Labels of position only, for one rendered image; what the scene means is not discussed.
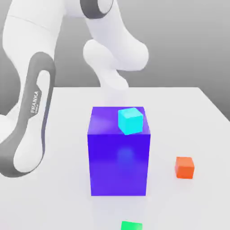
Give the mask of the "small cyan cube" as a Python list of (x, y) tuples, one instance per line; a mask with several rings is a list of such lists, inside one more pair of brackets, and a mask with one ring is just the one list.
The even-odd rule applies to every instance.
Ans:
[(135, 107), (118, 110), (118, 127), (125, 135), (141, 133), (143, 114)]

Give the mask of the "small orange cube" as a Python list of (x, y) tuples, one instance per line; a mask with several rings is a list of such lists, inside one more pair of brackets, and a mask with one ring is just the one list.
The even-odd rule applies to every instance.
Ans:
[(180, 179), (192, 179), (195, 165), (191, 157), (176, 157), (175, 173)]

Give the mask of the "small green cube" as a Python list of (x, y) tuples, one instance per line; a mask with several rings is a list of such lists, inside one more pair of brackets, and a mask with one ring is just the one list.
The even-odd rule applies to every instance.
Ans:
[(122, 221), (121, 230), (142, 230), (142, 223)]

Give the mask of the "large blue box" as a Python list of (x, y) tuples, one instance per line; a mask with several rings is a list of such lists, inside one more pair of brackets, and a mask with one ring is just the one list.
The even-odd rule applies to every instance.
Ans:
[(92, 108), (88, 157), (92, 196), (144, 196), (150, 151), (150, 129), (143, 107), (143, 131), (125, 135), (118, 127), (121, 107)]

